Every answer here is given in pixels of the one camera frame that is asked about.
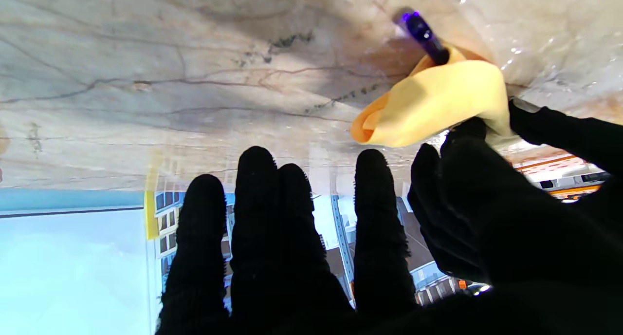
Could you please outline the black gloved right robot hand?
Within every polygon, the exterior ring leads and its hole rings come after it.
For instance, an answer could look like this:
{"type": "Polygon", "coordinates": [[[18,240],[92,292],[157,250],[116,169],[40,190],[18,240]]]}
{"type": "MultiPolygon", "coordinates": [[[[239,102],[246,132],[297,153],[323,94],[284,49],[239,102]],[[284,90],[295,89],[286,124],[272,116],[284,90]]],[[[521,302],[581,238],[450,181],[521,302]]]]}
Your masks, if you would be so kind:
{"type": "Polygon", "coordinates": [[[393,178],[380,151],[355,171],[358,217],[350,306],[314,228],[309,180],[263,147],[238,161],[232,312],[224,306],[224,188],[190,184],[158,335],[553,335],[622,333],[622,176],[563,204],[484,142],[478,118],[441,153],[423,144],[408,201],[443,272],[486,282],[480,297],[420,306],[393,178]]]}

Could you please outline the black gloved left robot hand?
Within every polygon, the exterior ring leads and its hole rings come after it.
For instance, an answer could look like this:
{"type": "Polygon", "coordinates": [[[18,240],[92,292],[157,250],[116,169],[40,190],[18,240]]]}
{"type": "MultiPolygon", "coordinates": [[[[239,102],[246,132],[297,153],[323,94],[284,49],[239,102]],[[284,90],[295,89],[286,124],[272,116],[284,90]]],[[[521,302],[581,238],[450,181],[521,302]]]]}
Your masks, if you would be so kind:
{"type": "Polygon", "coordinates": [[[510,126],[523,140],[582,158],[608,173],[622,175],[623,127],[597,118],[577,118],[521,98],[508,101],[510,126]]]}

